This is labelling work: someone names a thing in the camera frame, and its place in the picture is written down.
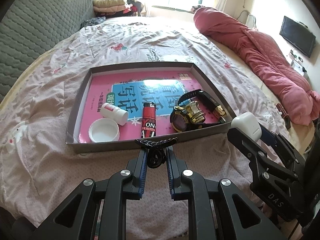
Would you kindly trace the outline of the red quilted duvet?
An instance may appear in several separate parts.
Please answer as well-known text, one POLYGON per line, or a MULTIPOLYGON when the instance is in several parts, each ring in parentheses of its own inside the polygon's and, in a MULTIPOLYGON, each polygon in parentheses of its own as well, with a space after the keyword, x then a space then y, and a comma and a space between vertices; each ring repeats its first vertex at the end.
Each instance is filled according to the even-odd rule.
POLYGON ((227 46, 251 68, 278 97, 293 123, 308 126, 319 118, 319 94, 290 66, 270 35, 209 7, 195 12, 194 23, 201 34, 227 46))

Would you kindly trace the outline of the grey quilted headboard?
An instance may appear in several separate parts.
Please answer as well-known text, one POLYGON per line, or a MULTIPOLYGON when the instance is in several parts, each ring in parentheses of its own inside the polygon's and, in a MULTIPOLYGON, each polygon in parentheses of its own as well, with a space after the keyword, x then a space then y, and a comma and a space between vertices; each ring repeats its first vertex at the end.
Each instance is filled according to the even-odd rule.
POLYGON ((40 55, 93 17, 93 0, 15 0, 1 20, 1 98, 40 55))

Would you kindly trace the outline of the pink and blue book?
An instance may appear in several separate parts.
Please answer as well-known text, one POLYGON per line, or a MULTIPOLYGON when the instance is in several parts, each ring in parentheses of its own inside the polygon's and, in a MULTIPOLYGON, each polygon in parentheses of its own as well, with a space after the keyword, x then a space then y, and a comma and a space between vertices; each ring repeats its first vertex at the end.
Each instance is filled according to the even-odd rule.
POLYGON ((190 72, 155 71, 95 75, 91 78, 81 119, 79 142, 89 143, 89 127, 98 119, 104 103, 109 102, 128 112, 128 121, 120 126, 120 140, 138 139, 141 135, 143 104, 156 105, 156 134, 175 132, 169 117, 178 99, 202 85, 190 72))

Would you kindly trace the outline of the pile of folded clothes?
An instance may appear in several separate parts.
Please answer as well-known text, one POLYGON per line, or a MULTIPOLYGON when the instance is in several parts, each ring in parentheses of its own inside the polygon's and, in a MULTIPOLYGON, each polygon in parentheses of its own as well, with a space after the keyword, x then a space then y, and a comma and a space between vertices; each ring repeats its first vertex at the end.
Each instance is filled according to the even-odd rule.
POLYGON ((142 3, 135 0, 93 0, 95 17, 85 20, 80 28, 101 24, 109 18, 141 16, 142 3))

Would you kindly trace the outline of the black and gold wristwatch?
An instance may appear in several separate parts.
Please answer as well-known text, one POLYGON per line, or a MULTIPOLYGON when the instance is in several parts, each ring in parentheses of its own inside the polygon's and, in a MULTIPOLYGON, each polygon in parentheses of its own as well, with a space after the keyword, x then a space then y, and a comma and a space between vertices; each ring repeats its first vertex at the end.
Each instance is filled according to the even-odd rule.
POLYGON ((170 123, 176 132, 193 131, 224 124, 226 111, 207 92, 201 89, 183 94, 170 115, 170 123), (203 104, 206 109, 217 119, 217 122, 207 124, 206 114, 200 109, 203 104))

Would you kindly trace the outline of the white bottle cap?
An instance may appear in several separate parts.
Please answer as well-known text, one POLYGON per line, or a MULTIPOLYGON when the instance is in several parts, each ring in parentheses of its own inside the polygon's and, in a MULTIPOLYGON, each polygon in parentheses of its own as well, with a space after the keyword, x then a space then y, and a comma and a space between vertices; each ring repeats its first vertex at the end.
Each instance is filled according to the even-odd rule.
POLYGON ((112 142, 120 138, 118 124, 109 118, 95 120, 88 130, 92 142, 112 142))

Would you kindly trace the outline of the white earbuds case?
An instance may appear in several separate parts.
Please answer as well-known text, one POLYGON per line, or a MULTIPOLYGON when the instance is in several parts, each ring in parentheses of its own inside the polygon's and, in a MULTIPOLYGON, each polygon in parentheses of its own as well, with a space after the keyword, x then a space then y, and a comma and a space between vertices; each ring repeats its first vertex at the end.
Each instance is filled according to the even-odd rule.
POLYGON ((255 142, 262 136, 260 124, 251 112, 246 112, 235 117, 231 122, 231 128, 240 129, 255 142))

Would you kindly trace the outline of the black television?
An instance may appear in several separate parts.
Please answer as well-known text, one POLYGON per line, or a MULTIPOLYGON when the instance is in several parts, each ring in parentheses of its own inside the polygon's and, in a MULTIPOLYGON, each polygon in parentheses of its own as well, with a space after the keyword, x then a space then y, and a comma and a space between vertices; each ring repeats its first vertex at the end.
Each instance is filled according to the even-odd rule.
POLYGON ((311 57, 316 37, 304 25, 284 16, 279 35, 303 55, 311 57))

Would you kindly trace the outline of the red lighter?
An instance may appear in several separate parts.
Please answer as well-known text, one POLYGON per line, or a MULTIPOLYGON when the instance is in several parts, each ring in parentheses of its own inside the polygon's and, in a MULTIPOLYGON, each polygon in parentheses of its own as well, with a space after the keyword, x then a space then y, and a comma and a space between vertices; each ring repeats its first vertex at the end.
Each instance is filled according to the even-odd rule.
POLYGON ((141 138, 156 136, 156 105, 153 102, 145 102, 143 105, 141 138))

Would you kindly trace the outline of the small white pill bottle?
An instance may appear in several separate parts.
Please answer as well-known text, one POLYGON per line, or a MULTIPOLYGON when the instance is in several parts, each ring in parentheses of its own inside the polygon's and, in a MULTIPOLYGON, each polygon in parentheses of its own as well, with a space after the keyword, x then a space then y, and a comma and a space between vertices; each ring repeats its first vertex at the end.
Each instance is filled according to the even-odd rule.
POLYGON ((114 120, 120 126, 124 126, 128 120, 129 113, 113 104, 104 103, 100 109, 100 114, 104 118, 114 120))

